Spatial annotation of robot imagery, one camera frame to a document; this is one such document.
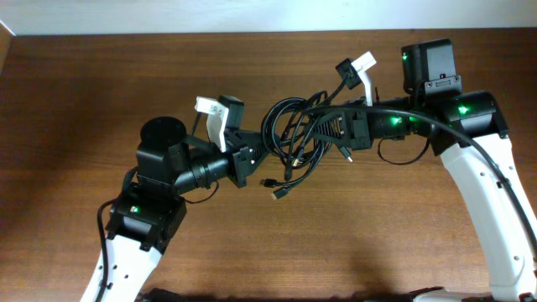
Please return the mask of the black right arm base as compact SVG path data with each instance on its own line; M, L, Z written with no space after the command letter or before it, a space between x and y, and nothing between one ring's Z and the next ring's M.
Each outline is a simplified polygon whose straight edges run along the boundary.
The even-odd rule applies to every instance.
M494 301L489 293L462 293L433 287L409 293L412 302L488 302Z

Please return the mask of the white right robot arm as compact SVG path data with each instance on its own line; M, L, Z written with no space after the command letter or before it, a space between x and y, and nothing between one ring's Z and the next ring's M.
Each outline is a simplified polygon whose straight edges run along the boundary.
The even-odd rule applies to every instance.
M408 300L535 300L536 217L496 99L487 91L462 90L449 39L406 45L401 59L405 97L379 102L367 86L358 102L311 108L316 138L358 150L420 135L455 181L486 259L489 290L439 287L411 293Z

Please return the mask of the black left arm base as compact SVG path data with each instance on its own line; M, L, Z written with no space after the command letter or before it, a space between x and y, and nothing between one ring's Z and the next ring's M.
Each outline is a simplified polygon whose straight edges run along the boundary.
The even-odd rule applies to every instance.
M139 294L135 299L136 302L188 302L188 299L184 298L180 294L165 290L165 289L151 289L148 293Z

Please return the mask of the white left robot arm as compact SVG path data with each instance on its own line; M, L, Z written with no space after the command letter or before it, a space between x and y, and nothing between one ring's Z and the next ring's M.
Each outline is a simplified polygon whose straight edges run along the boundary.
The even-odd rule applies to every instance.
M217 190L223 178L242 188L268 154L259 132L227 129L228 150L221 151L174 117L149 120L140 138L137 166L118 197L104 203L108 222L97 223L102 250L84 301L134 301L185 218L184 195Z

